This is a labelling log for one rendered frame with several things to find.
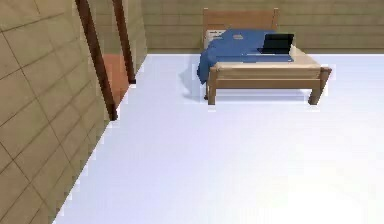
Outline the blue blanket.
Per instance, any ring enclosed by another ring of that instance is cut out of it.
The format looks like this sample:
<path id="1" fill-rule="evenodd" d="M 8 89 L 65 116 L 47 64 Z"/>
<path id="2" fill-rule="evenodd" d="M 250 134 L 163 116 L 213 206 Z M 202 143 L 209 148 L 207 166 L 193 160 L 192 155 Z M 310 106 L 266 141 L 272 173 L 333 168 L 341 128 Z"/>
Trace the blue blanket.
<path id="1" fill-rule="evenodd" d="M 261 54 L 266 34 L 277 33 L 273 30 L 228 29 L 220 39 L 212 40 L 200 54 L 197 76 L 201 84 L 208 81 L 210 68 L 217 62 L 293 62 L 288 54 Z"/>

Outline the white pillow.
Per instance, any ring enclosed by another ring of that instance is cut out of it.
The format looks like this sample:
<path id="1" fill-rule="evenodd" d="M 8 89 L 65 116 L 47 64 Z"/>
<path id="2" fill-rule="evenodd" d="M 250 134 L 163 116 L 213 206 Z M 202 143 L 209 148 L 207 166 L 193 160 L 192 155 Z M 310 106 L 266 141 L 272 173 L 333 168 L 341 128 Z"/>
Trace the white pillow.
<path id="1" fill-rule="evenodd" d="M 224 30 L 207 30 L 204 36 L 204 48 L 207 48 L 212 40 L 220 39 Z"/>

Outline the wooden bed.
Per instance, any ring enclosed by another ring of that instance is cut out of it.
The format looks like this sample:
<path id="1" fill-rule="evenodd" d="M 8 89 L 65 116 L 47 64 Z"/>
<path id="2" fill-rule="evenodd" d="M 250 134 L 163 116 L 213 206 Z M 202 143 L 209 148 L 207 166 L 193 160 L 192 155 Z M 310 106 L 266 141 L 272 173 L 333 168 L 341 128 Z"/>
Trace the wooden bed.
<path id="1" fill-rule="evenodd" d="M 203 9 L 203 37 L 207 30 L 223 28 L 252 28 L 276 31 L 279 9 L 218 11 Z M 330 67 L 323 67 L 296 46 L 290 50 L 292 62 L 218 62 L 209 68 L 204 99 L 215 104 L 217 89 L 311 89 L 308 99 L 316 105 L 331 75 Z"/>

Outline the black laptop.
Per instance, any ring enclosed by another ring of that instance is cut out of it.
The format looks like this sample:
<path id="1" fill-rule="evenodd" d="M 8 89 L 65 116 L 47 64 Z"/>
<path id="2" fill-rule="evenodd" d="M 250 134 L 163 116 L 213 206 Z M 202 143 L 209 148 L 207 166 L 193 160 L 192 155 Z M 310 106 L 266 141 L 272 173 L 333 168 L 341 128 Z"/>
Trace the black laptop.
<path id="1" fill-rule="evenodd" d="M 258 51 L 261 54 L 288 54 L 293 43 L 293 34 L 266 34 L 264 43 Z"/>

